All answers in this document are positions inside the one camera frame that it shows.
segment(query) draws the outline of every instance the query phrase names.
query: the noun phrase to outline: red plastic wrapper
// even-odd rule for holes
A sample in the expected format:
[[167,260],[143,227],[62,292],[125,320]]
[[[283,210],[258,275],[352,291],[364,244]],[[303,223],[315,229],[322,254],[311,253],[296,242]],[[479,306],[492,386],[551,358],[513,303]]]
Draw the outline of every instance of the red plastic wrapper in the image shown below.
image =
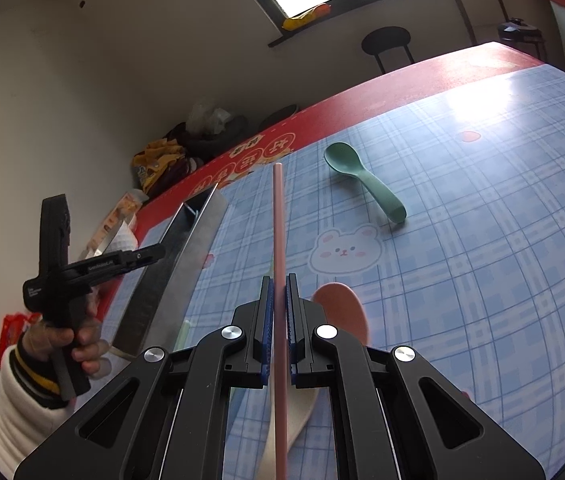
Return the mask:
[[0,362],[5,350],[18,342],[21,333],[27,330],[32,324],[40,319],[40,314],[34,312],[33,314],[23,314],[18,312],[16,314],[7,314],[3,318],[3,326],[0,331]]

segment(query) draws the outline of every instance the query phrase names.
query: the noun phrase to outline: table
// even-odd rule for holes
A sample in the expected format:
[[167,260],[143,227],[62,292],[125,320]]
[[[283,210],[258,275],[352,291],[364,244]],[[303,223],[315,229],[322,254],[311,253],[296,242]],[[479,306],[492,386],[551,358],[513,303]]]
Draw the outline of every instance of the table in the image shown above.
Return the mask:
[[[408,96],[387,91],[410,81]],[[390,226],[359,184],[322,162],[336,140],[357,148],[402,199],[403,227]],[[147,232],[209,175],[253,171],[222,190],[230,207],[187,314],[190,344],[258,294],[272,234],[270,171],[256,163],[289,151],[287,263],[301,294],[334,280],[350,285],[372,346],[414,346],[549,478],[565,463],[565,74],[485,45],[339,94],[236,151],[138,218]],[[247,155],[258,157],[245,169]],[[355,238],[370,228],[371,258],[334,268],[314,257],[326,232]],[[268,414],[267,392],[248,391],[227,439],[224,478],[252,478]],[[335,478],[325,392],[289,460],[290,479]]]

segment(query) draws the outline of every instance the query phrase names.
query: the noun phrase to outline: chopstick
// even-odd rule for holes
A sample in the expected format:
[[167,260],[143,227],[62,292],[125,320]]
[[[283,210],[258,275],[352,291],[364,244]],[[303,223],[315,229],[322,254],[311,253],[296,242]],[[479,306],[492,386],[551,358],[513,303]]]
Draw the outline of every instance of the chopstick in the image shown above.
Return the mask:
[[274,422],[276,480],[287,478],[287,313],[285,312],[285,188],[274,164]]

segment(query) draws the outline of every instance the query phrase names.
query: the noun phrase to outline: hand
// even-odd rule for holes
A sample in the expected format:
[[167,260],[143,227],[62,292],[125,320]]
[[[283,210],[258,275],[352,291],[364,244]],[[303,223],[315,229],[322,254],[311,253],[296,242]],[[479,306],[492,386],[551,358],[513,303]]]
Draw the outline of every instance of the hand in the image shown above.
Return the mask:
[[[97,313],[96,294],[90,294],[86,318],[78,330],[77,339],[80,346],[71,352],[73,359],[82,364],[82,369],[93,379],[104,377],[112,370],[109,359],[102,357],[109,350],[109,343],[100,338],[101,323],[96,319]],[[67,346],[73,339],[72,329],[55,328],[39,321],[22,336],[22,347],[33,359],[47,362],[56,348]]]

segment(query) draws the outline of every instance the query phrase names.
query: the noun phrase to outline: cartoon bear face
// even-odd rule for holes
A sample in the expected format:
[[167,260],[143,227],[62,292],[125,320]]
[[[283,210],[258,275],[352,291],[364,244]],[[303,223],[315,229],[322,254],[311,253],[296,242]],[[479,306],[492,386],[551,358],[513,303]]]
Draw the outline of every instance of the cartoon bear face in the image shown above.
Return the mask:
[[363,225],[353,234],[330,229],[317,238],[308,264],[317,274],[344,276],[374,266],[382,254],[383,245],[373,225]]

